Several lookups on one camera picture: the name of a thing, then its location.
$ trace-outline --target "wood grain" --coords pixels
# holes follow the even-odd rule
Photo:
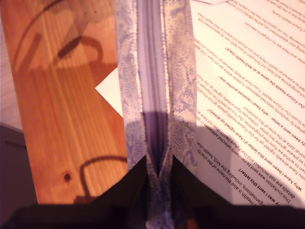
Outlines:
[[[94,89],[116,67],[113,5],[1,1],[39,203],[88,202],[127,172],[122,118]]]

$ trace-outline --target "zipper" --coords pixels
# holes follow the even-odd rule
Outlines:
[[[160,0],[137,0],[138,65],[148,153],[159,175],[168,146]]]

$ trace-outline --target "white paper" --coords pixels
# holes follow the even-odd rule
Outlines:
[[[305,4],[191,1],[191,9],[196,176],[233,204],[304,207]],[[117,72],[97,90],[122,115]]]

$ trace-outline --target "wooden table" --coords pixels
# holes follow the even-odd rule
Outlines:
[[[39,203],[88,202],[127,172],[122,118],[94,89],[116,68],[114,0],[2,0]]]

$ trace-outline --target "document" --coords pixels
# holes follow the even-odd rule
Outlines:
[[[303,208],[305,1],[191,1],[191,10],[195,175],[232,204]],[[122,115],[117,71],[96,89]]]

